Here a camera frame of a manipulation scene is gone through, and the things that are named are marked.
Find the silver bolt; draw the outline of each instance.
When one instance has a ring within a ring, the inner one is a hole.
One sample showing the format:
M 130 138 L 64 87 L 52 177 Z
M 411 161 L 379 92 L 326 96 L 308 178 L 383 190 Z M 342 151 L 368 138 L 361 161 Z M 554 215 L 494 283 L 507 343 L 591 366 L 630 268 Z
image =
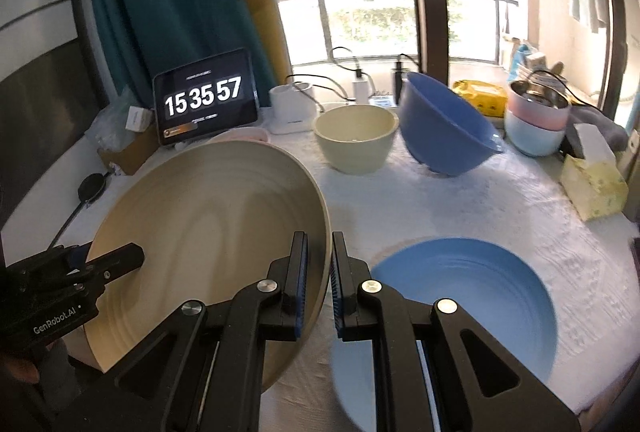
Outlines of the silver bolt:
M 200 311 L 202 311 L 202 304 L 195 300 L 190 300 L 182 304 L 182 312 L 187 316 L 192 317 L 200 313 Z
M 263 293 L 271 293 L 272 291 L 276 291 L 278 288 L 278 283 L 276 281 L 272 281 L 271 279 L 263 279 L 258 282 L 257 285 L 258 291 L 262 291 Z
M 438 309 L 446 314 L 455 313 L 458 309 L 458 304 L 453 302 L 450 298 L 443 298 L 442 300 L 438 300 Z
M 382 284 L 378 281 L 374 281 L 373 279 L 369 279 L 362 283 L 362 289 L 367 293 L 377 293 L 382 289 Z

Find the tilted blue bowl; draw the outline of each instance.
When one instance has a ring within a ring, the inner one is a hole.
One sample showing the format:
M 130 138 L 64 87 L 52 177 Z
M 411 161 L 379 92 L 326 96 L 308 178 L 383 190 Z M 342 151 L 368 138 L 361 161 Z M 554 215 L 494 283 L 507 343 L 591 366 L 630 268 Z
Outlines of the tilted blue bowl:
M 489 120 L 446 85 L 421 73 L 407 73 L 398 118 L 406 148 L 434 172 L 457 176 L 504 152 Z

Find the tablecloth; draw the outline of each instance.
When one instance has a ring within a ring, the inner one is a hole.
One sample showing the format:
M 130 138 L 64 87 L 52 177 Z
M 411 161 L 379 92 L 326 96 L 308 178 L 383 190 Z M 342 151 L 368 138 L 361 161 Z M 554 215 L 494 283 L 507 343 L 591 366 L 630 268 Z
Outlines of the tablecloth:
M 640 289 L 629 250 L 638 235 L 615 215 L 588 223 L 539 162 L 509 148 L 459 177 L 418 164 L 396 136 L 386 165 L 350 176 L 331 169 L 312 133 L 272 136 L 305 165 L 324 194 L 334 231 L 350 255 L 374 266 L 412 243 L 435 237 L 484 239 L 521 257 L 551 295 L 558 350 L 547 385 L 579 412 L 640 354 Z M 115 200 L 146 171 L 175 155 L 160 149 L 133 177 L 107 192 L 69 227 L 61 243 L 91 240 Z M 332 387 L 335 329 L 330 293 L 300 354 L 262 395 L 261 431 L 350 431 Z

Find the large beige bowl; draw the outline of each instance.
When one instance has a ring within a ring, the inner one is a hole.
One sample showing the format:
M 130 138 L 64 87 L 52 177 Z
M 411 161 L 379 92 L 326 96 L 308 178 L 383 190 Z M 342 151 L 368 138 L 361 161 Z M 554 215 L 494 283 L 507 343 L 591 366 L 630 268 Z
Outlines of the large beige bowl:
M 398 117 L 377 106 L 344 106 L 316 119 L 314 132 L 327 161 L 346 174 L 382 167 L 394 142 Z
M 117 202 L 89 258 L 129 242 L 145 263 L 107 286 L 100 314 L 85 324 L 102 370 L 121 359 L 182 302 L 213 304 L 264 279 L 289 255 L 295 231 L 308 234 L 305 326 L 297 343 L 269 342 L 263 388 L 289 365 L 313 327 L 326 291 L 330 237 L 322 194 L 285 151 L 256 141 L 222 141 L 183 152 L 154 169 Z

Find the digital clock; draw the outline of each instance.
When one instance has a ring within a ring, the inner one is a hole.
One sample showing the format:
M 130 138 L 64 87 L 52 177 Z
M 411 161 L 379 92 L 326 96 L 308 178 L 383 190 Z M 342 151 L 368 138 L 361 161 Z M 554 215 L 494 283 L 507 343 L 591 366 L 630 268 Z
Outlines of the digital clock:
M 254 74 L 244 49 L 160 73 L 154 78 L 154 98 L 161 145 L 258 119 Z

